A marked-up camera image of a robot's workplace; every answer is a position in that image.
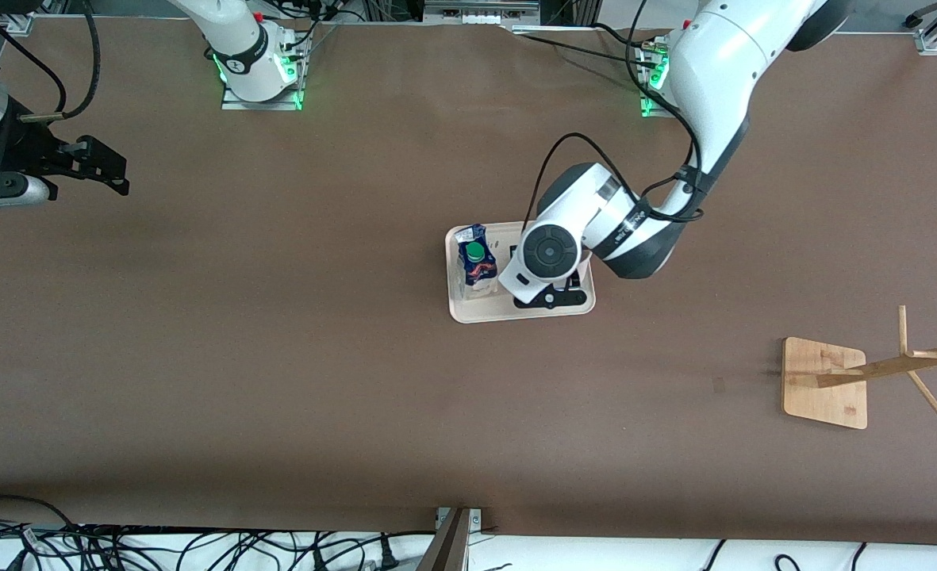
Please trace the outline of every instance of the wooden coat rack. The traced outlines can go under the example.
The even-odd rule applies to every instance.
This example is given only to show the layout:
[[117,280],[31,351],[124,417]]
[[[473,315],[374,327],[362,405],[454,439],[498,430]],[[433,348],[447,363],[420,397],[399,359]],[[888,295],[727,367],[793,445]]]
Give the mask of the wooden coat rack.
[[782,344],[782,409],[843,427],[866,427],[866,381],[905,373],[937,413],[937,399],[916,371],[937,366],[937,347],[910,351],[906,306],[899,306],[899,357],[867,362],[863,351],[799,337]]

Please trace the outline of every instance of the green bottle cap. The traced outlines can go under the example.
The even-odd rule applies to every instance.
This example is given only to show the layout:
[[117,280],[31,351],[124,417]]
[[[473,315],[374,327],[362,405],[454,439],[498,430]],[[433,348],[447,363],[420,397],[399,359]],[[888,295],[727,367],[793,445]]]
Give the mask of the green bottle cap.
[[465,253],[468,254],[468,261],[471,263],[480,263],[482,258],[486,257],[486,249],[479,242],[471,242],[465,246]]

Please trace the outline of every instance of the robotic arm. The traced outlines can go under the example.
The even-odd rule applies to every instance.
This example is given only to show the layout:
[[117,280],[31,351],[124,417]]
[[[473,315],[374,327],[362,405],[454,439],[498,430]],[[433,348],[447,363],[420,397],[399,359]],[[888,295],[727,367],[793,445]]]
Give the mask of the robotic arm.
[[549,283],[573,274],[582,247],[620,278],[655,274],[685,224],[662,220],[654,210],[672,217],[694,214],[743,141],[747,106],[763,72],[783,48],[802,50],[831,35],[852,7],[852,0],[730,2],[708,2],[679,32],[661,87],[697,135],[701,165],[690,156],[657,209],[602,165],[567,169],[540,199],[535,223],[500,274],[514,297],[529,303]]
[[244,0],[168,0],[200,28],[225,83],[240,100],[262,102],[298,80],[295,32],[257,21]]
[[[297,54],[293,30],[258,21],[244,0],[170,1],[204,33],[225,83],[237,97],[266,101],[298,80],[290,60]],[[0,0],[0,12],[25,13],[40,4]],[[46,177],[56,174],[99,181],[120,195],[129,194],[122,155],[86,135],[67,144],[52,135],[48,122],[27,120],[32,115],[0,83],[0,206],[55,200],[59,187]]]

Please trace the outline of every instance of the green led light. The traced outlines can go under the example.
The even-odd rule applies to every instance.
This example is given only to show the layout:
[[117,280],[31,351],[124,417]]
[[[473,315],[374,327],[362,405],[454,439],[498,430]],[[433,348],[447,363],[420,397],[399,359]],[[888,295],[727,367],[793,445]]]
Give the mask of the green led light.
[[656,88],[656,90],[661,90],[662,83],[665,82],[665,75],[666,73],[669,73],[669,61],[667,58],[662,58],[662,64],[659,65],[656,69],[658,68],[661,68],[661,72],[652,75],[650,84],[652,87]]
[[277,66],[278,72],[281,75],[281,80],[290,81],[290,77],[288,77],[288,73],[286,73],[286,70],[284,70],[284,65],[282,62],[284,62],[284,58],[275,58],[275,65]]
[[221,82],[224,83],[224,84],[227,86],[227,85],[228,85],[228,80],[225,79],[225,70],[224,70],[224,69],[221,69],[221,63],[219,63],[219,62],[217,61],[217,59],[215,59],[215,60],[214,60],[214,65],[217,66],[217,76],[219,77],[219,79],[221,79]]

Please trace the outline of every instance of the brown tabletop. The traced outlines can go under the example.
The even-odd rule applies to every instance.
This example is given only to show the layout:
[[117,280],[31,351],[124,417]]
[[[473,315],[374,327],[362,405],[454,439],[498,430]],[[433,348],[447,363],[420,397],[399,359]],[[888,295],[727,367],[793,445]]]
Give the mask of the brown tabletop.
[[[59,180],[0,210],[0,491],[94,523],[415,528],[468,504],[506,534],[937,542],[937,418],[906,377],[870,383],[865,431],[780,409],[782,337],[889,357],[907,304],[937,346],[937,58],[909,36],[783,55],[655,278],[599,263],[588,315],[461,325],[445,232],[519,220],[559,135],[635,186],[681,162],[620,65],[348,26],[304,111],[221,112],[191,22],[98,24],[98,98],[54,130],[126,155],[132,192]],[[83,21],[26,43],[79,101]],[[591,159],[572,142],[549,174]]]

